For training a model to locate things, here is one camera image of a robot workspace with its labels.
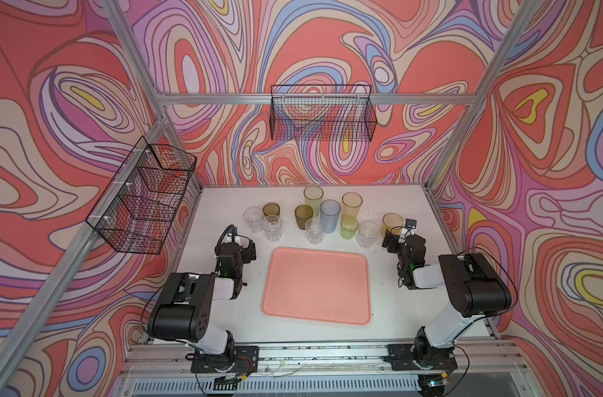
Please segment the olive brown short cup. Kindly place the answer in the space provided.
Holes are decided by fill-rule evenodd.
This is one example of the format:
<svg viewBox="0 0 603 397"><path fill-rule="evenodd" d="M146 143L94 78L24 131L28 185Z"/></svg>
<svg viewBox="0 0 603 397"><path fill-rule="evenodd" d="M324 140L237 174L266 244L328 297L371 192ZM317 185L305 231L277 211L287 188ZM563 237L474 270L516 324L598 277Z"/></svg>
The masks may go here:
<svg viewBox="0 0 603 397"><path fill-rule="evenodd" d="M295 208L294 215L298 228L305 231L307 222L314 216L314 210L311 206L303 204Z"/></svg>

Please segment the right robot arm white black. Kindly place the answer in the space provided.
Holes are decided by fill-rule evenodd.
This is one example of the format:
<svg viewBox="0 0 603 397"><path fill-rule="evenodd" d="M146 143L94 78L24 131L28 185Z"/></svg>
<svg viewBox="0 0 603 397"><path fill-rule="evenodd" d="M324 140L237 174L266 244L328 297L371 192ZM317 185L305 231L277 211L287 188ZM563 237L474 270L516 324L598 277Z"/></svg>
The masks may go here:
<svg viewBox="0 0 603 397"><path fill-rule="evenodd" d="M386 232L382 246L397 254L398 285L409 290L445 288L449 303L433 322L417 332L407 353L389 362L424 370L455 368L456 340L473 324L496 317L513 306L509 287L479 253L446 254L437 263L425 263L426 240L408 232Z"/></svg>

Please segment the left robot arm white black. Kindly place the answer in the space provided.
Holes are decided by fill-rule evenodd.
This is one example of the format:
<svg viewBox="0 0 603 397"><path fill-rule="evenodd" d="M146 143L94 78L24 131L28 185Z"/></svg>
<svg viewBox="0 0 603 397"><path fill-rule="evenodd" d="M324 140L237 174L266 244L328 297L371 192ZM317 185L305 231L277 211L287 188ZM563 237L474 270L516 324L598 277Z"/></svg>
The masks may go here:
<svg viewBox="0 0 603 397"><path fill-rule="evenodd" d="M256 245L231 224L220 235L214 254L211 273L170 274L149 315L149 337L182 342L206 356L235 355L232 333L211 323L212 305L239 297L247 285L244 266L257 259Z"/></svg>

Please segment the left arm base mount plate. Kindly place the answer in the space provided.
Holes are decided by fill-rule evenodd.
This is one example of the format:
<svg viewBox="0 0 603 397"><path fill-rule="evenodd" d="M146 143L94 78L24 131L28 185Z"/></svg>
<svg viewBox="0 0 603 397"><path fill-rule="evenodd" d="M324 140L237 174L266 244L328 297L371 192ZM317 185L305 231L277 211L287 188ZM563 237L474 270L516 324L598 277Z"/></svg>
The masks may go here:
<svg viewBox="0 0 603 397"><path fill-rule="evenodd" d="M185 356L195 374L250 375L258 370L259 347L239 346L227 349L220 355L191 352Z"/></svg>

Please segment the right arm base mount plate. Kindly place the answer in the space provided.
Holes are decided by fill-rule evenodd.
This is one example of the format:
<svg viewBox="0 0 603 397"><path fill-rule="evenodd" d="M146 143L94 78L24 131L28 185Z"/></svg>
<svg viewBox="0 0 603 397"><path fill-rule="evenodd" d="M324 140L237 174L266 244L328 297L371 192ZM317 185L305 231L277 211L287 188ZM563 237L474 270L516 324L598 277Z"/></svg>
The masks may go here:
<svg viewBox="0 0 603 397"><path fill-rule="evenodd" d="M416 347L413 344L390 344L382 358L392 370L454 372L458 369L452 348Z"/></svg>

